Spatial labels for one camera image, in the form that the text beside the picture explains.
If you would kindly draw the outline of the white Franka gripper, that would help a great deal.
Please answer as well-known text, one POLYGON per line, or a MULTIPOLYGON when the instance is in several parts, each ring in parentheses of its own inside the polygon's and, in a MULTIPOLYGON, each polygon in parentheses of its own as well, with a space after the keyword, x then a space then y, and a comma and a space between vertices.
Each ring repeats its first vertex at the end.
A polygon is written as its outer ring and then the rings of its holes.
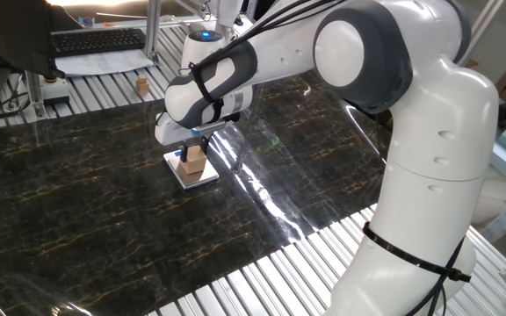
MULTIPOLYGON (((186 128, 176 123, 167 112, 160 112, 155 116, 155 138, 164 145, 178 144, 201 139, 200 147, 204 154, 207 154, 209 136, 214 132, 225 128, 227 123, 222 120, 216 123, 207 124, 193 128, 186 128)), ((188 146, 180 146, 180 161, 186 162, 188 146)))

